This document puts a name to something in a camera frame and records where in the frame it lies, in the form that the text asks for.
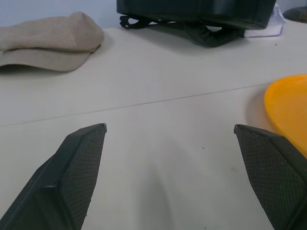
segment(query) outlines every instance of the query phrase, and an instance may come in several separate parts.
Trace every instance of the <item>wall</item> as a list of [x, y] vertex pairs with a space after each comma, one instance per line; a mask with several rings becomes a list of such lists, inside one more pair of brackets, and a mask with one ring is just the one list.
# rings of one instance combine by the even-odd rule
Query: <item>wall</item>
[[277, 0], [282, 12], [287, 9], [299, 6], [307, 6], [307, 0]]
[[[307, 5], [307, 0], [277, 0], [282, 11]], [[83, 11], [102, 28], [118, 27], [116, 0], [0, 0], [0, 26]]]

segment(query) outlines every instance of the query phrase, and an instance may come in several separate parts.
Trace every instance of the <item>table surface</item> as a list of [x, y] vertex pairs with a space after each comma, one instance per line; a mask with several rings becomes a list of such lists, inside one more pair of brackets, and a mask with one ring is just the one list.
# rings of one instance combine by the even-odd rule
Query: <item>table surface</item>
[[306, 72], [307, 29], [287, 22], [280, 37], [195, 45], [176, 28], [105, 29], [79, 69], [0, 72], [0, 126], [103, 111], [270, 83]]
[[0, 216], [66, 135], [106, 123], [83, 230], [272, 230], [233, 133], [267, 128], [266, 87], [2, 127]]
[[209, 49], [173, 29], [107, 29], [78, 70], [0, 74], [0, 216], [75, 130], [106, 123], [83, 230], [272, 230], [235, 124], [271, 130], [268, 83], [306, 71], [307, 30]]

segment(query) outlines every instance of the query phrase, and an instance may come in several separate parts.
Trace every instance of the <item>cloth hat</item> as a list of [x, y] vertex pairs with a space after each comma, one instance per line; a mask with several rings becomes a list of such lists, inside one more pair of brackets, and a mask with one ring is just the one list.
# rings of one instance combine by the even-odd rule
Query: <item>cloth hat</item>
[[82, 12], [0, 27], [0, 66], [71, 71], [79, 68], [103, 40], [102, 29]]

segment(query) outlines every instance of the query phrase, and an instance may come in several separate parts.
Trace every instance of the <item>black bag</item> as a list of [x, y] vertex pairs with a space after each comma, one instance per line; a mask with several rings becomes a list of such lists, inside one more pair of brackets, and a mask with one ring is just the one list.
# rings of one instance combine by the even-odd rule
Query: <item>black bag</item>
[[[183, 23], [187, 33], [197, 42], [211, 47], [221, 46], [238, 37], [246, 29], [265, 29], [276, 0], [117, 0], [120, 25], [141, 29], [154, 23]], [[130, 24], [129, 19], [138, 20]], [[206, 26], [222, 27], [217, 32]]]

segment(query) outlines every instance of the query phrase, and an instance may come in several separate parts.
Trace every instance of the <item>orange frisbee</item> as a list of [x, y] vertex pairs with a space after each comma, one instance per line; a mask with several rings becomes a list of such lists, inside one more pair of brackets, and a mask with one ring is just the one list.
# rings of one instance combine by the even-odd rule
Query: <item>orange frisbee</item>
[[265, 92], [264, 106], [276, 131], [307, 158], [307, 74], [272, 83]]

